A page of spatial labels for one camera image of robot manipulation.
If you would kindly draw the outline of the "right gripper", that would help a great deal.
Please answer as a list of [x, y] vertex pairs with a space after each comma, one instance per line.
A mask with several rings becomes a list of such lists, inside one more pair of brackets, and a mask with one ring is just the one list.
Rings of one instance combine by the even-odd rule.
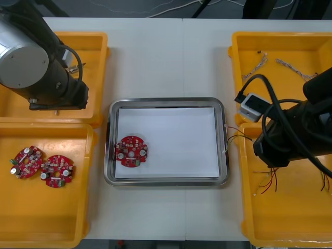
[[293, 148], [288, 145], [283, 126], [273, 119], [267, 123], [267, 116], [263, 115], [261, 127], [262, 133], [253, 144], [254, 154], [269, 168], [287, 167]]

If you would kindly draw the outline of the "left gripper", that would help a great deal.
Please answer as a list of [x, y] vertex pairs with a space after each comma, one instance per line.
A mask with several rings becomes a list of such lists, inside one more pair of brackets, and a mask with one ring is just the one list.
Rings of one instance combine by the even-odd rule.
[[30, 110], [80, 110], [85, 109], [88, 102], [89, 88], [84, 82], [69, 83], [64, 96], [55, 104], [30, 103]]

